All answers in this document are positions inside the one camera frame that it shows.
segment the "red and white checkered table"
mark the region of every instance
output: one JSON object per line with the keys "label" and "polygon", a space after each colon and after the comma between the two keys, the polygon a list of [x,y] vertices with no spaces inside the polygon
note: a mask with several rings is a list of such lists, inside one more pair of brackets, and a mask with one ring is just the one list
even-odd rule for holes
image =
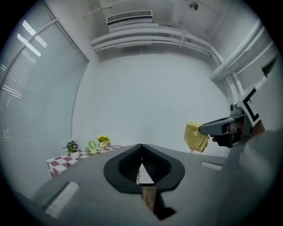
{"label": "red and white checkered table", "polygon": [[69,154],[65,154],[56,158],[47,159],[47,165],[51,173],[51,177],[54,178],[56,175],[60,174],[62,171],[66,170],[72,164],[81,161],[84,158],[88,158],[93,155],[102,154],[108,151],[118,149],[122,146],[120,145],[107,145],[104,149],[96,154],[86,153],[85,151],[80,151],[80,156],[77,159],[72,159]]}

